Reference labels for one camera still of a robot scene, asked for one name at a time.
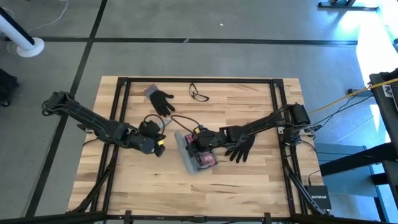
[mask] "chair wheel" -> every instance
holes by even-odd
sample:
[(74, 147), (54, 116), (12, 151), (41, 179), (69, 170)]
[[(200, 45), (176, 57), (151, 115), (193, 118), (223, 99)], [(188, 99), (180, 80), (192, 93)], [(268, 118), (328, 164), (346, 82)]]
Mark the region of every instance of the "chair wheel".
[(3, 107), (7, 107), (7, 106), (10, 105), (10, 101), (8, 101), (8, 100), (0, 101), (0, 105), (3, 106)]

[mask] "black glove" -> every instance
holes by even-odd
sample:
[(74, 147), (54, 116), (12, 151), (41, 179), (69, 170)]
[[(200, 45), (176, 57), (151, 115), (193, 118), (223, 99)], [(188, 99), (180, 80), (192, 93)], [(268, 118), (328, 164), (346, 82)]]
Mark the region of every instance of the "black glove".
[(172, 99), (174, 96), (158, 90), (155, 85), (148, 87), (148, 89), (144, 91), (144, 94), (150, 99), (157, 114), (167, 116), (170, 115), (169, 109), (175, 111), (175, 108), (166, 100), (166, 97)]
[(234, 149), (228, 149), (225, 152), (225, 156), (228, 156), (232, 153), (229, 160), (234, 161), (236, 155), (238, 155), (236, 158), (236, 163), (239, 163), (239, 161), (241, 160), (241, 158), (243, 156), (243, 162), (246, 162), (246, 160), (248, 159), (249, 151), (254, 144), (255, 138), (256, 138), (255, 135), (251, 135), (251, 136), (247, 137), (244, 142), (242, 142), (240, 145), (236, 146)]

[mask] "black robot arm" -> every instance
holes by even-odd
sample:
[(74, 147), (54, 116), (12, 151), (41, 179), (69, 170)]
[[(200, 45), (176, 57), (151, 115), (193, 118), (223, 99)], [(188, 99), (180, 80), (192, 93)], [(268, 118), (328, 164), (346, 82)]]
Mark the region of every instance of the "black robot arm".
[(160, 128), (153, 121), (149, 125), (152, 128), (151, 131), (141, 129), (147, 127), (147, 125), (143, 125), (145, 121), (141, 123), (140, 130), (127, 123), (110, 121), (85, 108), (64, 91), (54, 92), (50, 99), (43, 103), (42, 113), (44, 116), (52, 114), (70, 116), (82, 124), (79, 125), (80, 128), (85, 131), (92, 130), (99, 140), (108, 144), (137, 149), (144, 154), (154, 153), (158, 157), (164, 152), (161, 140), (165, 136), (157, 133)]

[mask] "table leg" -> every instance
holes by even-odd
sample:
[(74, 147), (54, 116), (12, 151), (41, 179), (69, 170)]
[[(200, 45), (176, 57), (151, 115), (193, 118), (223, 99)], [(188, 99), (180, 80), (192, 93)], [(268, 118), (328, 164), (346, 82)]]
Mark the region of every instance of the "table leg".
[(381, 161), (395, 161), (397, 154), (392, 143), (375, 146), (363, 152), (358, 152), (335, 161), (320, 165), (322, 175), (330, 175), (358, 167), (375, 164)]

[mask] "desk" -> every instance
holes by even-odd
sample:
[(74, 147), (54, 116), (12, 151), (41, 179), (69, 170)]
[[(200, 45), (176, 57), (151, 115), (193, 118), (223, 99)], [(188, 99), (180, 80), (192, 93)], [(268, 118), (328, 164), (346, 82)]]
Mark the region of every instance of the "desk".
[[(386, 81), (381, 74), (372, 74), (370, 79), (372, 85)], [(322, 175), (328, 175), (382, 162), (385, 173), (373, 175), (373, 181), (376, 185), (390, 185), (398, 208), (398, 112), (394, 100), (384, 95), (382, 87), (374, 88), (372, 92), (379, 106), (380, 114), (391, 142), (322, 164), (320, 166), (321, 172)]]
[[(118, 77), (101, 79), (93, 110), (106, 118), (111, 112), (117, 80)], [(144, 116), (155, 113), (143, 94), (151, 84), (131, 83), (125, 122), (138, 127)], [(227, 125), (242, 125), (273, 111), (270, 85), (196, 83), (200, 94), (210, 97), (208, 102), (200, 103), (188, 94), (189, 83), (155, 84), (160, 90), (175, 96), (169, 100), (176, 108), (175, 114), (193, 118), (212, 130)], [(286, 78), (284, 84), (287, 103), (303, 103), (299, 80)], [(190, 121), (180, 122), (194, 128)], [(247, 162), (230, 162), (228, 157), (223, 156), (225, 149), (216, 149), (219, 165), (197, 175), (190, 175), (185, 170), (174, 139), (176, 130), (183, 131), (174, 122), (167, 126), (166, 151), (162, 157), (144, 155), (133, 149), (119, 150), (109, 215), (120, 215), (132, 210), (134, 215), (263, 217), (264, 212), (269, 212), (272, 217), (290, 216), (275, 129), (256, 136)], [(94, 138), (93, 135), (87, 135), (86, 140)], [(304, 140), (313, 144), (310, 138)], [(102, 150), (103, 143), (99, 141), (83, 148), (68, 209), (75, 208), (94, 186)], [(310, 146), (300, 144), (297, 146), (297, 157), (306, 184), (308, 175), (319, 170), (317, 155)], [(321, 185), (320, 173), (313, 174), (311, 181), (314, 185)], [(295, 209), (300, 212), (294, 185), (292, 189)]]

